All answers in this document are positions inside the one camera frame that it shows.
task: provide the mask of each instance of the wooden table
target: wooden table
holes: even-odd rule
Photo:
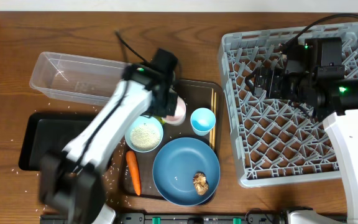
[[[161,47],[181,60],[183,78],[220,84],[216,56],[221,37],[230,32],[306,26],[327,14],[276,13],[129,13],[0,12],[0,223],[37,223],[51,211],[37,200],[39,176],[19,170],[25,127],[34,111],[97,113],[90,105],[51,100],[29,87],[41,52],[60,52],[122,60],[113,30],[146,58]],[[349,22],[335,19],[329,23]],[[131,62],[139,61],[129,54]],[[213,201],[179,207],[161,200],[126,197],[110,185],[109,204],[119,211],[148,213],[245,213],[251,208],[277,211],[305,205],[319,213],[346,213],[341,180],[243,189],[234,170],[227,111],[219,159],[221,182]],[[118,160],[118,151],[114,157]],[[118,172],[111,178],[117,178]]]

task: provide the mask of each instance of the green tape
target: green tape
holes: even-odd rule
[[[233,224],[241,224],[241,218],[233,218]]]
[[[153,217],[153,224],[160,224],[161,218],[160,217]]]

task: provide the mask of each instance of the dish rack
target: dish rack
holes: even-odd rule
[[[242,187],[262,187],[340,178],[323,124],[306,118],[286,100],[252,96],[244,78],[263,65],[283,68],[279,44],[304,27],[226,34],[218,53],[230,138]],[[314,26],[298,39],[340,37],[346,78],[358,78],[358,22]],[[311,113],[312,108],[301,105]]]

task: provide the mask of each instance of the carrot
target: carrot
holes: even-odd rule
[[[132,183],[134,184],[135,192],[138,196],[142,191],[140,186],[139,168],[137,166],[136,155],[134,151],[128,151],[126,154],[129,172],[131,173]]]

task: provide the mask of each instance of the white wall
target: white wall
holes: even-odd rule
[[[0,0],[0,11],[358,12],[358,0]]]

